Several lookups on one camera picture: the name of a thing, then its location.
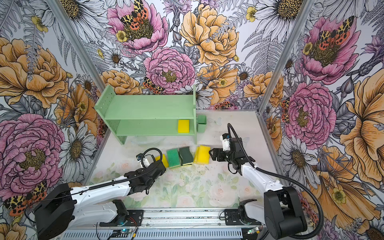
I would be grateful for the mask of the small yellow sponge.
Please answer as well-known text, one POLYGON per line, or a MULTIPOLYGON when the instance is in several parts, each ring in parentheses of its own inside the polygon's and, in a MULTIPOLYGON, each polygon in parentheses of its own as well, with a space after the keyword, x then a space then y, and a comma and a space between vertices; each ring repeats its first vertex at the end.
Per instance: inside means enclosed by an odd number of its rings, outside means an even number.
POLYGON ((162 159, 162 163, 164 165, 165 168, 168 168, 169 167, 169 162, 167 160, 167 157, 166 155, 162 154, 162 156, 157 156, 155 157, 155 160, 156 161, 159 161, 160 159, 162 159))

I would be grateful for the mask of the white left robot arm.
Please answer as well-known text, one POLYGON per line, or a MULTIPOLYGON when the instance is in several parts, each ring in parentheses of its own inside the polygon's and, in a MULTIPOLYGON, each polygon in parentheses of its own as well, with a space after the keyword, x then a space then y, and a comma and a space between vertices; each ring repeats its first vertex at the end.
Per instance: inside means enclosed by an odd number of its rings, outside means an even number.
POLYGON ((57 186, 33 211, 38 239, 50 240, 68 228, 95 223, 106 227, 124 225, 129 213, 121 198, 148 191, 165 172, 163 162, 157 161, 100 184, 57 186))

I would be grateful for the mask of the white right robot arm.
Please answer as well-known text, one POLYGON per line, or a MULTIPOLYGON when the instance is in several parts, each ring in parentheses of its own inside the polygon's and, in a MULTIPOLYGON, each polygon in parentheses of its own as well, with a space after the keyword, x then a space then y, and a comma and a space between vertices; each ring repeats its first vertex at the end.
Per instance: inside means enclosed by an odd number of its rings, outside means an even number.
POLYGON ((292 187, 285 187, 272 175, 262 173, 254 159, 244 152, 242 140, 222 139, 222 147, 210 150, 214 161, 227 162, 263 194, 263 200, 241 201, 233 222, 244 225, 260 223, 276 240, 307 231, 301 201, 292 187))

